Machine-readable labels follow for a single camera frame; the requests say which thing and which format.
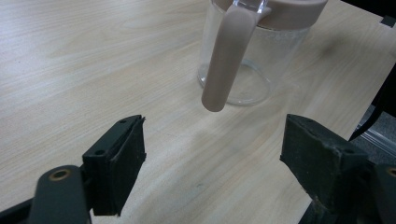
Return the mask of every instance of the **handle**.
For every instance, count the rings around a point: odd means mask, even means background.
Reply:
[[[258,21],[271,12],[269,8],[262,10],[266,0],[260,2],[258,10],[252,10],[234,1],[224,15],[202,95],[202,104],[209,111],[219,112],[224,108],[253,31]]]

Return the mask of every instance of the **beige lid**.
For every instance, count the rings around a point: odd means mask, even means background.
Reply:
[[[227,11],[233,0],[212,0]],[[259,21],[260,27],[274,30],[300,30],[315,24],[328,0],[268,0],[270,15]]]

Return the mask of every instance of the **wooden table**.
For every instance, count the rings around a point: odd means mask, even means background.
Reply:
[[[279,161],[285,116],[348,138],[396,61],[396,31],[330,0],[266,102],[201,105],[206,0],[0,3],[0,210],[135,114],[147,161],[121,217],[94,223],[297,223],[310,199]]]

